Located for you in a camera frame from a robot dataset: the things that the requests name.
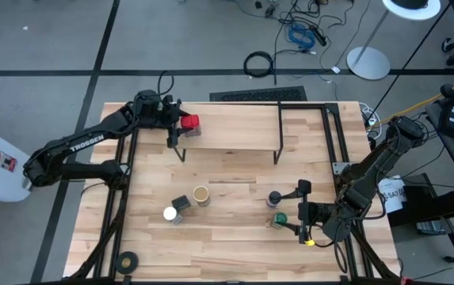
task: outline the tape roll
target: tape roll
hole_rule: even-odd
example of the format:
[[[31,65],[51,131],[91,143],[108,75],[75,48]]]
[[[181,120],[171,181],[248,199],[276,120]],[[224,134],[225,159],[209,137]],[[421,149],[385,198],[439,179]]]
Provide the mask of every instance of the tape roll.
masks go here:
[[[121,253],[116,260],[116,270],[123,275],[130,274],[139,266],[139,258],[133,252]]]

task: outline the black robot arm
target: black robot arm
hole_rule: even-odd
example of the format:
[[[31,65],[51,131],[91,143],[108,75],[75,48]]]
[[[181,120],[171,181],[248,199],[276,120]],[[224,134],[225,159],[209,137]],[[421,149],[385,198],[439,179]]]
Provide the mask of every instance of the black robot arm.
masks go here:
[[[36,187],[48,186],[59,180],[100,178],[109,187],[125,187],[126,169],[118,161],[108,160],[100,165],[63,163],[70,155],[106,139],[120,139],[136,128],[166,129],[167,146],[177,145],[177,138],[188,129],[180,129],[177,122],[189,115],[180,110],[181,102],[173,103],[172,96],[163,99],[152,90],[139,92],[133,102],[128,102],[116,112],[106,116],[98,125],[79,133],[48,142],[35,151],[24,164],[24,175]]]
[[[315,226],[317,223],[322,224],[323,233],[335,243],[343,241],[352,233],[382,278],[398,278],[376,255],[360,231],[353,226],[353,221],[370,219],[370,217],[366,217],[366,214],[378,192],[378,183],[403,154],[423,144],[424,136],[422,128],[414,121],[406,117],[393,118],[389,122],[385,140],[362,162],[347,165],[339,175],[334,177],[338,190],[335,203],[307,201],[306,195],[311,193],[311,182],[304,183],[299,180],[299,187],[289,196],[302,197],[302,202],[298,206],[298,219],[301,221],[301,225],[285,223],[282,226],[286,226],[299,235],[299,243],[302,244],[310,244],[306,228],[310,230],[309,227]]]

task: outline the yellow object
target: yellow object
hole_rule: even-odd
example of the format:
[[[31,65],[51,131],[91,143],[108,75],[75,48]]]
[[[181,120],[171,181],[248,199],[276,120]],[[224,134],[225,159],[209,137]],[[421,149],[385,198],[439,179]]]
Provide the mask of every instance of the yellow object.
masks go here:
[[[440,97],[441,97],[441,94],[438,94],[438,95],[436,95],[435,97],[432,97],[432,98],[427,99],[427,100],[425,100],[425,101],[422,101],[422,102],[420,102],[420,103],[418,103],[418,104],[415,104],[415,105],[409,107],[409,108],[406,109],[406,110],[403,110],[403,111],[401,111],[401,112],[397,112],[397,113],[395,113],[394,115],[389,116],[389,117],[386,118],[385,120],[381,120],[379,123],[375,123],[375,124],[373,124],[372,126],[369,126],[369,128],[378,127],[380,124],[385,124],[386,122],[390,121],[390,120],[392,119],[392,117],[395,117],[395,116],[402,116],[402,115],[404,115],[404,114],[406,114],[406,113],[408,113],[408,112],[411,112],[411,111],[415,110],[416,108],[419,108],[419,107],[421,107],[421,106],[423,106],[423,105],[427,105],[428,103],[431,103],[431,102],[433,102],[433,101],[436,101],[436,100],[438,100]]]

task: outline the gray floor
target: gray floor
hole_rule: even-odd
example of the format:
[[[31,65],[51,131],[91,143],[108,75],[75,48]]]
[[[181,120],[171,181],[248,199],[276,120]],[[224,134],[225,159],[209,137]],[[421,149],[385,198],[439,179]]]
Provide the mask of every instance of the gray floor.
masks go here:
[[[239,1],[251,13],[260,13],[254,1]],[[323,13],[343,17],[346,0],[331,0]],[[442,9],[447,0],[442,0]],[[356,1],[345,26],[326,30],[333,42],[322,63],[331,67],[357,28],[367,1]],[[91,70],[110,13],[111,0],[0,0],[0,70]],[[282,8],[289,2],[281,1]],[[383,5],[372,1],[361,30],[349,49],[362,45],[380,19]],[[427,33],[434,20],[406,21],[389,15],[372,46],[383,51],[392,68],[401,68]],[[333,23],[322,21],[322,27]],[[210,0],[178,4],[174,0],[121,0],[103,69],[189,70],[239,69],[247,54],[272,51],[276,21],[242,13],[233,2]],[[410,69],[445,68],[440,45],[454,34],[450,9],[410,62]],[[280,39],[278,49],[295,48]],[[316,55],[282,55],[280,68],[320,68],[324,48]],[[339,68],[346,68],[345,58]],[[394,76],[369,82],[353,75],[324,76],[333,80],[341,101],[362,101],[374,107]],[[0,77],[0,136],[28,154],[74,131],[89,77]],[[172,91],[183,101],[208,101],[211,92],[273,87],[272,78],[249,79],[243,75],[179,76]],[[141,89],[154,89],[156,77],[100,77],[86,126],[95,124],[106,101],[131,100]],[[402,76],[381,105],[381,117],[434,96],[454,76]],[[316,76],[300,79],[279,76],[278,87],[304,86],[308,100],[334,100],[334,85]],[[412,150],[393,170],[407,173],[434,158],[442,145],[438,139]],[[79,155],[87,162],[90,151]],[[454,184],[454,165],[445,153],[422,169],[434,183]],[[44,280],[61,277],[80,200],[80,184],[72,184],[63,206]],[[0,284],[26,283],[32,274],[57,185],[35,191],[20,203],[0,203]],[[438,192],[448,191],[437,188]],[[422,237],[411,226],[393,229],[405,275],[423,276],[449,265],[441,260],[454,255],[446,237]],[[454,269],[425,279],[454,283]]]

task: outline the red cube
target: red cube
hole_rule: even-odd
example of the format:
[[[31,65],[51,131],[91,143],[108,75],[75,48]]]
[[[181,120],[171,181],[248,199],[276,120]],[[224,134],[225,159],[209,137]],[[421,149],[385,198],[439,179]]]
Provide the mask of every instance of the red cube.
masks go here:
[[[200,126],[198,115],[183,116],[181,118],[181,127],[183,128],[196,128]]]

